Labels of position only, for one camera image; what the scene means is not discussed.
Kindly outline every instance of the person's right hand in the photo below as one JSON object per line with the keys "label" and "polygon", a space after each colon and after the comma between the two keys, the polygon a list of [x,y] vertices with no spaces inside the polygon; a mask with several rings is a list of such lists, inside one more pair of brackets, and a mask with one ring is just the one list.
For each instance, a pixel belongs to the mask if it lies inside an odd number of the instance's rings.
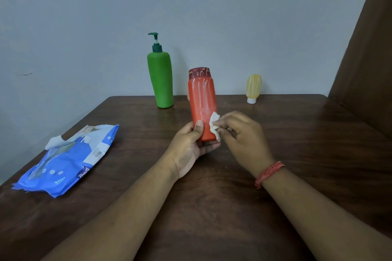
{"label": "person's right hand", "polygon": [[238,163],[255,178],[275,163],[261,125],[248,116],[233,111],[222,116],[214,125],[220,126],[218,132]]}

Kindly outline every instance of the dark brown table top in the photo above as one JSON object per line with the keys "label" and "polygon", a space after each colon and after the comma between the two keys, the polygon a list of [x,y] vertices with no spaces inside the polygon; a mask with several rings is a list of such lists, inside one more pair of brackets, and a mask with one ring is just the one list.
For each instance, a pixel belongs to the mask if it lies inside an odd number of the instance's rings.
{"label": "dark brown table top", "polygon": [[[217,96],[220,114],[259,121],[272,152],[292,172],[392,237],[392,140],[322,95]],[[158,109],[151,96],[105,100],[84,125],[120,124],[108,153],[65,195],[11,190],[43,152],[0,186],[0,259],[39,260],[116,200],[191,120],[186,96]],[[174,184],[136,260],[313,260],[284,214],[226,145]]]}

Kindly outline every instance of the red wristband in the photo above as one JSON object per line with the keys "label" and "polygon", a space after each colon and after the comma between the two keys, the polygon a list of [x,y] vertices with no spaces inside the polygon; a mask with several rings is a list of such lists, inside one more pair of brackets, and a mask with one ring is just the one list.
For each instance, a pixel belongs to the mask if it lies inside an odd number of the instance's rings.
{"label": "red wristband", "polygon": [[277,172],[284,166],[285,165],[282,164],[280,161],[276,162],[274,165],[271,165],[262,173],[260,173],[259,178],[256,180],[256,183],[254,185],[257,187],[257,189],[260,189],[262,187],[263,181],[265,181],[267,178],[269,178],[271,175],[273,175],[275,172]]}

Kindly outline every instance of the bottle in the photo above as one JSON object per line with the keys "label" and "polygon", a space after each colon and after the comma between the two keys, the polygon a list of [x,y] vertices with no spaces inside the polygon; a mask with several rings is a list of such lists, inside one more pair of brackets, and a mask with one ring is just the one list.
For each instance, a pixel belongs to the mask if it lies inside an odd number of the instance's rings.
{"label": "bottle", "polygon": [[210,131],[211,115],[216,112],[216,99],[209,68],[198,67],[189,71],[188,92],[193,124],[198,120],[204,123],[203,135],[198,141],[216,140],[215,134]]}
{"label": "bottle", "polygon": [[162,46],[158,43],[158,33],[152,32],[148,35],[153,35],[155,38],[153,51],[147,55],[147,62],[156,105],[167,108],[173,105],[173,73],[170,55],[162,51]]}
{"label": "bottle", "polygon": [[262,85],[262,77],[259,75],[251,75],[246,84],[246,96],[248,103],[255,104],[256,98],[260,95],[260,87]]}

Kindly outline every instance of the white bottle cap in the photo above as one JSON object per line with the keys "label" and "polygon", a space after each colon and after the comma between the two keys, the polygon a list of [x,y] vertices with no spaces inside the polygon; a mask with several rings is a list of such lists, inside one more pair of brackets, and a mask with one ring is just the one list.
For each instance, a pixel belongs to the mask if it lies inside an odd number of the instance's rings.
{"label": "white bottle cap", "polygon": [[248,103],[255,104],[256,103],[256,99],[248,98]]}

